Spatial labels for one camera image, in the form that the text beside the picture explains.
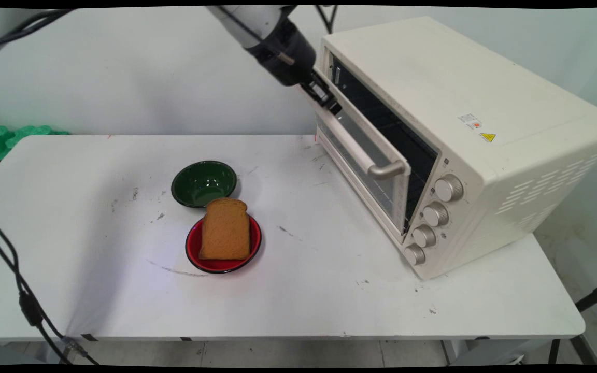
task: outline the red bowl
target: red bowl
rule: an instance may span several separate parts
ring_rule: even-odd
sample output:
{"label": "red bowl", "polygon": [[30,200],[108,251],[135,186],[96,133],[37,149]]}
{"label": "red bowl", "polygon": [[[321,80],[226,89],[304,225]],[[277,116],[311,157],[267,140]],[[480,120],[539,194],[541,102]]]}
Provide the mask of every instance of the red bowl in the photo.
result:
{"label": "red bowl", "polygon": [[235,271],[244,265],[248,264],[257,252],[261,245],[261,229],[259,224],[248,215],[250,218],[250,255],[244,260],[204,260],[200,259],[200,250],[202,249],[202,224],[204,218],[196,222],[186,238],[186,255],[190,263],[202,271],[210,274],[226,274]]}

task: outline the toast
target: toast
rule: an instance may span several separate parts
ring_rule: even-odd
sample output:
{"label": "toast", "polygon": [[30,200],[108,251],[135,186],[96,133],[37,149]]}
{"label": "toast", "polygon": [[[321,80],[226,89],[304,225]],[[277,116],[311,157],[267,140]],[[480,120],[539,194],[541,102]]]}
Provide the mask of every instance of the toast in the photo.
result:
{"label": "toast", "polygon": [[216,198],[206,205],[202,224],[203,260],[244,260],[250,255],[248,206],[234,198]]}

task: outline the label sticker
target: label sticker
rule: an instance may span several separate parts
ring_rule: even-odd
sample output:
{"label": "label sticker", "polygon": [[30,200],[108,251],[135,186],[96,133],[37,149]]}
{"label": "label sticker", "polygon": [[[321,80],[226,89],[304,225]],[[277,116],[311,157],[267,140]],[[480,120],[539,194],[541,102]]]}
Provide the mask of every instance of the label sticker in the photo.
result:
{"label": "label sticker", "polygon": [[479,118],[476,118],[474,114],[469,113],[463,115],[458,117],[458,120],[485,142],[493,142],[495,137],[497,137],[496,131],[492,128],[493,126],[491,126],[490,123],[483,123]]}
{"label": "label sticker", "polygon": [[492,142],[494,138],[497,136],[495,134],[480,134],[485,140]]}

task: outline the toaster oven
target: toaster oven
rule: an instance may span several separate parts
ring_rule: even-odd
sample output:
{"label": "toaster oven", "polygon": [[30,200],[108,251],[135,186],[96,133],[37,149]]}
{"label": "toaster oven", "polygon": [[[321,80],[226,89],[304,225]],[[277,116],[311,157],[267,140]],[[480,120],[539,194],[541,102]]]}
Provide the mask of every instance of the toaster oven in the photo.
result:
{"label": "toaster oven", "polygon": [[422,279],[529,234],[597,163],[597,108],[429,17],[327,35],[317,137]]}

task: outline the cable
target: cable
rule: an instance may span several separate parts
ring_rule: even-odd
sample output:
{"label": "cable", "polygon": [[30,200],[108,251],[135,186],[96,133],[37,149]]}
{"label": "cable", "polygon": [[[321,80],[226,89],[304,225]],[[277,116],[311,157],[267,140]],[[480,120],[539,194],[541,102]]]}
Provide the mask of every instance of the cable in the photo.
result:
{"label": "cable", "polygon": [[98,364],[97,361],[95,361],[92,357],[90,357],[89,355],[85,356],[85,358],[87,358],[88,361],[92,362],[93,365],[100,365]]}
{"label": "cable", "polygon": [[324,10],[322,10],[322,7],[320,7],[319,5],[315,5],[315,8],[317,8],[317,12],[319,13],[319,16],[322,17],[322,22],[324,22],[324,26],[326,28],[326,31],[330,34],[331,33],[331,26],[330,26],[329,20],[326,19],[326,15],[324,14]]}
{"label": "cable", "polygon": [[[17,252],[15,251],[14,246],[12,245],[12,243],[10,243],[9,239],[6,237],[6,235],[4,234],[4,232],[2,232],[1,229],[0,229],[0,237],[2,237],[4,242],[9,246],[10,250],[14,253],[13,257],[17,257]],[[10,262],[10,259],[7,257],[7,255],[3,252],[3,250],[1,248],[0,248],[0,256],[2,257],[2,259],[4,259],[4,262],[6,262],[6,264],[9,266],[10,270],[16,274],[15,277],[17,278],[17,275],[20,273],[19,270],[18,271],[15,270],[13,263]],[[38,299],[36,299],[36,295],[34,295],[33,291],[31,291],[31,288],[29,288],[29,285],[27,285],[26,281],[24,281],[24,278],[22,277],[22,275],[19,275],[19,278],[20,278],[20,282],[22,283],[22,286],[24,287],[26,292],[29,293],[29,296],[31,296],[31,298],[34,300],[34,302],[36,302],[36,304],[38,305],[38,311],[40,311],[41,316],[43,316],[43,319],[45,319],[45,321],[48,323],[48,326],[50,327],[50,329],[52,329],[52,332],[55,335],[57,335],[57,337],[64,338],[64,335],[59,333],[59,331],[54,326],[54,324],[52,324],[52,321],[50,321],[50,318],[47,316],[47,314],[45,314],[45,310],[43,310],[43,307],[40,306],[40,302],[38,302]]]}
{"label": "cable", "polygon": [[66,356],[64,356],[64,354],[62,354],[61,351],[59,351],[59,347],[57,347],[54,344],[54,341],[52,341],[52,339],[48,335],[47,331],[45,331],[45,329],[43,328],[42,324],[38,325],[37,328],[38,328],[38,331],[43,335],[43,338],[45,338],[45,342],[47,342],[48,345],[50,345],[50,347],[52,347],[52,350],[54,350],[54,352],[57,355],[59,355],[59,358],[61,359],[61,361],[64,362],[64,364],[73,365],[73,363],[71,363],[69,361],[69,359],[66,358]]}
{"label": "cable", "polygon": [[30,19],[27,19],[23,23],[19,24],[13,31],[11,31],[7,35],[2,36],[0,38],[0,45],[4,45],[7,42],[11,42],[13,40],[17,40],[19,38],[23,38],[27,35],[35,33],[36,31],[38,31],[41,28],[47,26],[48,24],[56,21],[57,19],[63,17],[64,15],[69,14],[69,12],[72,12],[73,10],[75,10],[75,9],[60,9],[57,12],[53,12],[52,15],[49,15],[49,16],[46,15],[45,18],[43,18],[43,20],[38,23],[35,23],[36,21],[38,21],[38,18],[35,18],[35,16],[32,16]]}
{"label": "cable", "polygon": [[329,26],[331,28],[331,33],[333,33],[333,24],[336,21],[336,12],[338,11],[338,5],[333,7],[333,12],[331,13],[331,20],[329,21]]}
{"label": "cable", "polygon": [[2,232],[1,229],[0,237],[2,237],[7,246],[9,246],[10,252],[13,255],[14,262],[12,263],[6,255],[6,253],[4,253],[2,248],[0,247],[0,257],[4,259],[4,262],[6,262],[10,270],[13,271],[13,273],[15,274],[16,282],[19,280],[19,303],[24,316],[26,317],[27,321],[29,321],[29,324],[38,328],[41,335],[43,335],[43,337],[45,338],[46,342],[52,347],[52,349],[57,353],[57,355],[59,355],[59,357],[65,364],[71,364],[71,362],[68,361],[64,354],[62,354],[62,352],[59,351],[59,348],[57,348],[54,342],[52,342],[50,337],[48,337],[47,332],[42,327],[43,320],[45,320],[45,322],[48,324],[48,326],[50,326],[55,335],[57,335],[59,339],[66,343],[68,347],[70,347],[71,349],[78,350],[81,356],[87,358],[88,361],[90,361],[92,364],[100,365],[97,361],[95,361],[92,357],[89,356],[89,354],[79,343],[59,333],[54,324],[52,324],[52,321],[50,321],[50,318],[47,316],[47,314],[45,314],[43,308],[40,306],[40,302],[38,302],[38,299],[36,299],[36,296],[34,295],[33,291],[31,291],[31,288],[29,288],[29,285],[26,283],[26,281],[24,281],[23,276],[20,274],[19,264],[17,262],[17,251],[15,250],[15,247],[12,245],[8,237],[4,234],[4,232]]}
{"label": "cable", "polygon": [[66,11],[66,9],[53,9],[53,10],[45,10],[45,12],[36,13],[33,16],[25,19],[23,21],[23,23],[18,24],[17,27],[15,27],[14,29],[10,30],[10,32],[7,33],[6,35],[11,35],[11,34],[14,34],[14,33],[19,33],[20,31],[24,30],[28,26],[31,26],[32,24],[36,23],[36,21],[40,21],[41,19],[43,19],[45,17],[50,17],[50,16],[53,16],[53,15],[61,14],[61,13],[65,12],[65,11]]}
{"label": "cable", "polygon": [[[6,237],[6,235],[3,234],[1,229],[0,229],[0,237],[2,237],[4,242],[11,248],[10,253],[12,253],[12,268],[10,270],[13,271],[13,273],[15,274],[15,285],[17,285],[17,291],[19,293],[22,293],[24,290],[22,288],[22,276],[20,276],[20,266],[19,266],[19,263],[17,260],[17,252],[15,251],[15,249],[12,248],[12,244],[10,243],[8,237]],[[0,248],[0,255],[4,255],[2,248]],[[7,259],[7,264],[9,264],[9,262],[10,262],[9,258],[6,257],[6,259]]]}
{"label": "cable", "polygon": [[330,20],[326,19],[326,14],[324,14],[324,10],[322,9],[322,7],[320,7],[319,5],[315,5],[315,8],[317,8],[317,12],[319,12],[319,16],[322,18],[322,22],[324,22],[326,31],[329,34],[332,34],[333,33],[333,23],[336,21],[336,12],[338,11],[338,5],[334,5],[333,11],[331,12]]}

